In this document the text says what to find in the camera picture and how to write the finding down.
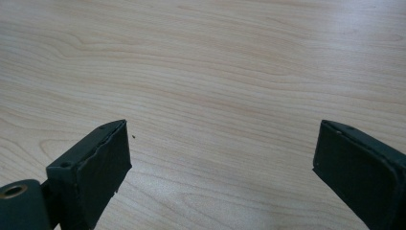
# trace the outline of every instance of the screw hole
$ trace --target screw hole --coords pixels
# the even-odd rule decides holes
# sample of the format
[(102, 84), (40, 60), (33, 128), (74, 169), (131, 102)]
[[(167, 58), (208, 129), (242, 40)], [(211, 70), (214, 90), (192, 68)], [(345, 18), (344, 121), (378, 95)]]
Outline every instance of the screw hole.
[(69, 161), (63, 162), (62, 164), (60, 164), (60, 167), (62, 168), (68, 168), (69, 166), (71, 166), (72, 163)]
[(9, 187), (3, 194), (0, 194), (1, 198), (13, 198), (23, 194), (27, 190), (27, 185), (15, 185)]

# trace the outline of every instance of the wooden table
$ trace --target wooden table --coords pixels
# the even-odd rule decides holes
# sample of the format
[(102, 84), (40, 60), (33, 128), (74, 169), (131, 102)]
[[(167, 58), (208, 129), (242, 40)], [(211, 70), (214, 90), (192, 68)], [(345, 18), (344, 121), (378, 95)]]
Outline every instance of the wooden table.
[(322, 119), (406, 152), (406, 2), (0, 2), (0, 184), (128, 120), (97, 229), (366, 229), (319, 179)]

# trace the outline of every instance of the black plastic part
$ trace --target black plastic part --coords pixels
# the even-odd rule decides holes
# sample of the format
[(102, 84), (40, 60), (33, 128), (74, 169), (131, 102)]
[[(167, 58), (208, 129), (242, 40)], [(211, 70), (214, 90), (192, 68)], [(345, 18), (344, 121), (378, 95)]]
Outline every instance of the black plastic part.
[[(47, 167), (44, 190), (60, 196), (62, 229), (93, 229), (131, 168), (126, 121), (99, 126)], [(47, 205), (50, 212), (55, 205)]]
[(370, 229), (406, 229), (406, 155), (351, 126), (322, 121), (313, 165)]
[(38, 181), (21, 180), (0, 188), (0, 229), (50, 229)]

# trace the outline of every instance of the light wood surface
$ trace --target light wood surface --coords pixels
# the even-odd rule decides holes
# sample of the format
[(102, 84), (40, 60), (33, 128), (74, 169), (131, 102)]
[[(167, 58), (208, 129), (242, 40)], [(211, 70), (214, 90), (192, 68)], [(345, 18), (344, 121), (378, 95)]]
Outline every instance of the light wood surface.
[(0, 1), (0, 184), (128, 120), (97, 229), (367, 229), (322, 119), (406, 152), (406, 2)]

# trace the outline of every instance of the wood grain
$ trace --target wood grain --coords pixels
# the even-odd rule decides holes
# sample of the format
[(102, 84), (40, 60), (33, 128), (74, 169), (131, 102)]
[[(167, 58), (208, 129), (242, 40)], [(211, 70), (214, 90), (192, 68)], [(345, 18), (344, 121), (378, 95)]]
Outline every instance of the wood grain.
[(322, 119), (406, 152), (406, 2), (0, 1), (0, 184), (128, 120), (97, 229), (367, 229), (312, 172)]

